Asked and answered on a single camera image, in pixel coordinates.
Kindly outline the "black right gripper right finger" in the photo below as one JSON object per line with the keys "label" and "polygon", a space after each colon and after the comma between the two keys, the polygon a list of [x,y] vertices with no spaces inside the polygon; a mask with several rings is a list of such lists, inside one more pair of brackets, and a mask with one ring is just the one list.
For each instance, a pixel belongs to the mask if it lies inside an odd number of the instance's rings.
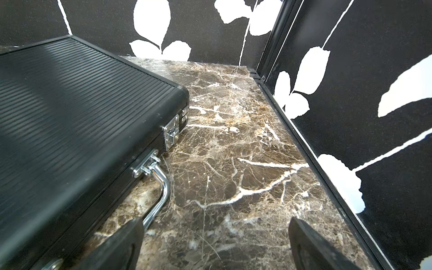
{"label": "black right gripper right finger", "polygon": [[358,270],[307,222],[293,217],[289,224],[291,252],[298,270]]}

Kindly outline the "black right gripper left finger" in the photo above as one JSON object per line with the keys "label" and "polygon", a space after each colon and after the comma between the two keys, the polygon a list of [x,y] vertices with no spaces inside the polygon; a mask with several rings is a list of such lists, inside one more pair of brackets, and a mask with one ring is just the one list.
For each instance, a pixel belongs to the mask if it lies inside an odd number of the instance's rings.
{"label": "black right gripper left finger", "polygon": [[75,270],[134,270],[143,238],[142,220],[132,219],[73,268]]}

